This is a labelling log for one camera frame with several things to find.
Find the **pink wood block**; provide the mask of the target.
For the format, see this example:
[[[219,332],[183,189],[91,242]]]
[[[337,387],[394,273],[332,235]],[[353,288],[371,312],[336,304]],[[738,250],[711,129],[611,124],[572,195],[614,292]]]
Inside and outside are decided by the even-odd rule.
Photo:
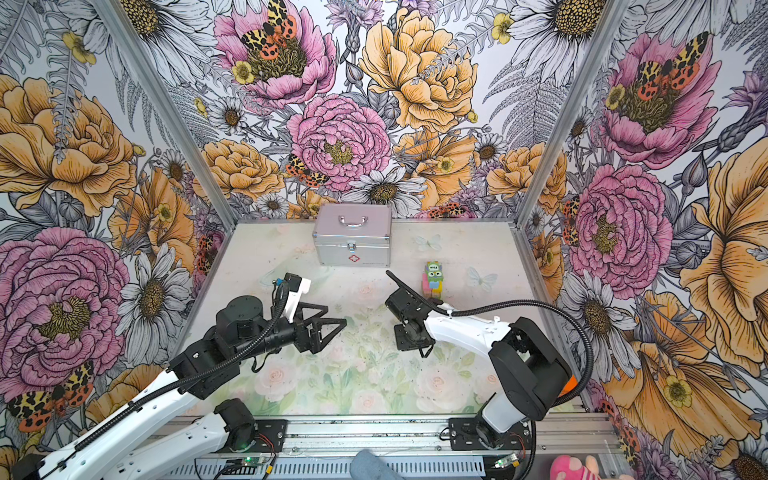
[[[430,298],[432,296],[432,289],[428,279],[423,279],[421,283],[422,293],[425,297]]]

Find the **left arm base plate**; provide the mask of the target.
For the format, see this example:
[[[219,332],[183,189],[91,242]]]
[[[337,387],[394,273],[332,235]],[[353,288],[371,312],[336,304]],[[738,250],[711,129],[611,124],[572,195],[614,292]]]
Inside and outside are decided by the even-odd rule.
[[[237,452],[270,453],[283,451],[288,421],[284,419],[256,419],[247,423],[238,435]]]

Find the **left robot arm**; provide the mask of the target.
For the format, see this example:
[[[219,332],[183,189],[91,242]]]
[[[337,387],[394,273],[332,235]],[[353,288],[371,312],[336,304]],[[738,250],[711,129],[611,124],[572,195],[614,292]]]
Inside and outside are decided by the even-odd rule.
[[[236,378],[249,358],[293,345],[321,352],[347,325],[324,305],[279,297],[264,316],[255,296],[231,300],[205,336],[175,357],[140,395],[87,435],[46,456],[30,454],[11,469],[15,479],[100,479],[161,426]]]

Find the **owl sticker toy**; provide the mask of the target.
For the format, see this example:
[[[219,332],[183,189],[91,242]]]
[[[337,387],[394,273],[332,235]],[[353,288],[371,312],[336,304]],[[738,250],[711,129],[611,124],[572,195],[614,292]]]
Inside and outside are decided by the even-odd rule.
[[[442,289],[444,275],[439,261],[428,261],[425,264],[423,279],[428,279],[431,289]]]

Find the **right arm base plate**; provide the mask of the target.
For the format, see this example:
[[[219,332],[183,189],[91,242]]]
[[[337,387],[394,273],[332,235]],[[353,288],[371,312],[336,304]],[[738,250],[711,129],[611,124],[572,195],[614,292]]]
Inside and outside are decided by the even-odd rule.
[[[504,433],[494,430],[479,416],[451,417],[441,432],[453,451],[530,451],[532,430],[528,422],[518,422]]]

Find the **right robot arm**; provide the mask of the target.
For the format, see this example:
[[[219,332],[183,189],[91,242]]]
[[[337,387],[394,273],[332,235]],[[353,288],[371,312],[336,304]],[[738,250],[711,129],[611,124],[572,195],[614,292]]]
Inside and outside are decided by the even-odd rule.
[[[460,316],[400,287],[385,301],[397,319],[396,347],[427,358],[434,346],[448,343],[488,360],[501,391],[491,395],[458,437],[484,449],[499,449],[522,422],[541,421],[553,407],[570,401],[579,381],[549,337],[531,319],[513,322]]]

